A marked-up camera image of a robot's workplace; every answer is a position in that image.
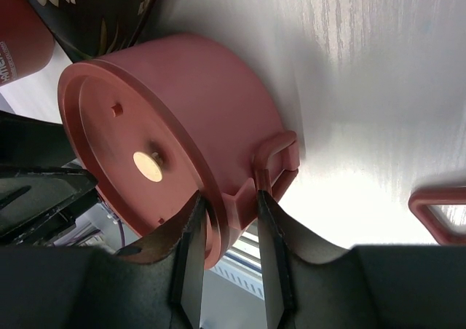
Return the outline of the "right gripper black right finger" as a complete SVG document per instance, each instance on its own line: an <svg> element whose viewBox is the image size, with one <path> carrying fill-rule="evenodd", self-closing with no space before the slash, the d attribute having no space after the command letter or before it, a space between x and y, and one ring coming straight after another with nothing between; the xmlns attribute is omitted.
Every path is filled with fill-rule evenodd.
<svg viewBox="0 0 466 329"><path fill-rule="evenodd" d="M258 237L269 328L463 328L465 249L338 247L289 216L267 191Z"/></svg>

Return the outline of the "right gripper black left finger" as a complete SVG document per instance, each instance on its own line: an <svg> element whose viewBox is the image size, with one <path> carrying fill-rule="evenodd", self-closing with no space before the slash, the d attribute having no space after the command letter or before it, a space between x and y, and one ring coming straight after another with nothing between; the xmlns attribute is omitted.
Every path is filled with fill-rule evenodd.
<svg viewBox="0 0 466 329"><path fill-rule="evenodd" d="M3 328L198 328L207 200L115 254L98 247L3 247Z"/></svg>

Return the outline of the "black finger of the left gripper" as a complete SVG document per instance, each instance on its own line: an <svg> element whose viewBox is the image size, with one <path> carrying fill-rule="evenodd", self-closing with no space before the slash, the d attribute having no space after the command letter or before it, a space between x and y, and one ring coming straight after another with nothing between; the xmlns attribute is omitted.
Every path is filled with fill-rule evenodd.
<svg viewBox="0 0 466 329"><path fill-rule="evenodd" d="M88 171L63 167L1 166L1 233L15 233L27 222L55 213L92 191Z"/></svg>

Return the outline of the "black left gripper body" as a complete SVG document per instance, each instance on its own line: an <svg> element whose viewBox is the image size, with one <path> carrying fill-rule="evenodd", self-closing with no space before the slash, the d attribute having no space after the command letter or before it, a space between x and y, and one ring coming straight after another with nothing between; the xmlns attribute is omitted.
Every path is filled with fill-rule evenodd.
<svg viewBox="0 0 466 329"><path fill-rule="evenodd" d="M1 112L3 165L62 167L75 159L63 125Z"/></svg>

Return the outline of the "pink bowl with handles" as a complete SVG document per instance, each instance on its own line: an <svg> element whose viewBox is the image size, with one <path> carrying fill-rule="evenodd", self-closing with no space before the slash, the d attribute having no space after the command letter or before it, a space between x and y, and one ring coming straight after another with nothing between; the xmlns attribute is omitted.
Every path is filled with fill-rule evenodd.
<svg viewBox="0 0 466 329"><path fill-rule="evenodd" d="M221 158L230 182L222 196L228 240L221 259L256 219L256 173L267 171L272 196L279 199L299 168L296 134L285 129L266 87L231 50L191 33L147 41L87 61L93 60L160 68L192 63L216 75L219 89L214 103L221 126Z"/></svg>

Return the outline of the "dark red lid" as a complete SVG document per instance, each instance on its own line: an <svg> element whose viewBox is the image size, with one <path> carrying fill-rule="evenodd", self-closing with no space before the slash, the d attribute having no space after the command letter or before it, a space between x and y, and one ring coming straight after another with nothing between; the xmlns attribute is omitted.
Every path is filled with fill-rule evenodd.
<svg viewBox="0 0 466 329"><path fill-rule="evenodd" d="M205 265L225 250L230 187L215 108L218 79L192 63L75 63L58 83L63 125L106 203L145 236L174 219L196 191L211 204Z"/></svg>

